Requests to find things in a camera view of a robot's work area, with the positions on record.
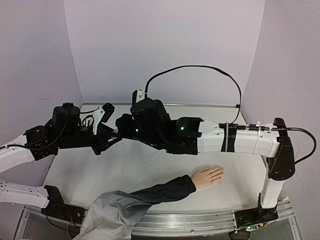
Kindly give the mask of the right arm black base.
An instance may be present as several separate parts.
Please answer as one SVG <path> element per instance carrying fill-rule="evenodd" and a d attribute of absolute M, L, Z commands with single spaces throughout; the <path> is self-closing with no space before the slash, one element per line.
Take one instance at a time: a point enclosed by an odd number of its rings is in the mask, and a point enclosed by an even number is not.
<path fill-rule="evenodd" d="M 258 195 L 257 207 L 233 210 L 234 231 L 245 230 L 247 227 L 267 224 L 279 218 L 277 212 L 278 203 L 274 207 L 262 206 L 262 194 Z"/>

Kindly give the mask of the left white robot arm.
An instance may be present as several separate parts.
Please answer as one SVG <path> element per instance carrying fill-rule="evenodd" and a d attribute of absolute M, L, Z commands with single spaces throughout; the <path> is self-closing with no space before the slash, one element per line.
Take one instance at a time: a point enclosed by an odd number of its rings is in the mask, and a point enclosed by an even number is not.
<path fill-rule="evenodd" d="M 100 155 L 121 138 L 106 122 L 112 116 L 115 107 L 106 103 L 87 113 L 92 119 L 85 125 L 82 112 L 71 102 L 54 108 L 52 118 L 45 125 L 38 125 L 25 131 L 11 142 L 0 148 L 0 171 L 5 172 L 16 166 L 39 161 L 58 154 L 60 149 L 91 148 L 95 155 Z M 58 194 L 59 190 L 48 186 L 27 186 L 0 182 L 0 201 L 30 205 L 47 209 L 56 218 L 64 218 L 67 206 Z"/>

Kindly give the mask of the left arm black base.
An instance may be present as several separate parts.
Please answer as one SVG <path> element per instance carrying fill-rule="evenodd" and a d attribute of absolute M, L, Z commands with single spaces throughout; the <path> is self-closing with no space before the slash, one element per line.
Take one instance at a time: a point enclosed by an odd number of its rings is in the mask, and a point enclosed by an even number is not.
<path fill-rule="evenodd" d="M 60 190 L 51 185 L 45 185 L 44 189 L 48 193 L 48 205 L 42 208 L 40 213 L 45 216 L 46 220 L 54 227 L 66 230 L 71 236 L 80 233 L 80 225 L 82 224 L 86 210 L 83 207 L 66 204 L 60 193 Z M 49 218 L 55 220 L 67 221 L 69 225 L 64 228 L 53 223 Z"/>

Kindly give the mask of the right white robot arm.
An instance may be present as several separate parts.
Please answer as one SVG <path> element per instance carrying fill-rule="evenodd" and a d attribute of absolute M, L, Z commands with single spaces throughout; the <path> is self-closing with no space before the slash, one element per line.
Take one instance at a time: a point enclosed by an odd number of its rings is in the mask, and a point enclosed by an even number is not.
<path fill-rule="evenodd" d="M 115 125 L 122 138 L 169 154 L 225 152 L 265 157 L 267 176 L 259 197 L 263 209 L 277 205 L 284 182 L 295 173 L 294 149 L 282 118 L 267 126 L 217 123 L 200 117 L 171 119 L 160 100 L 147 98 L 134 103 Z"/>

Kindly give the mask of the mannequin hand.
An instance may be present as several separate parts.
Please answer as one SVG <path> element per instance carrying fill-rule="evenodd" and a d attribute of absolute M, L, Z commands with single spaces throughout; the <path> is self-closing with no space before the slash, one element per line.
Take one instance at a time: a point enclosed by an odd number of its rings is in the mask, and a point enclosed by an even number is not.
<path fill-rule="evenodd" d="M 191 180 L 196 189 L 202 189 L 219 182 L 223 175 L 224 169 L 222 167 L 205 167 L 195 171 Z"/>

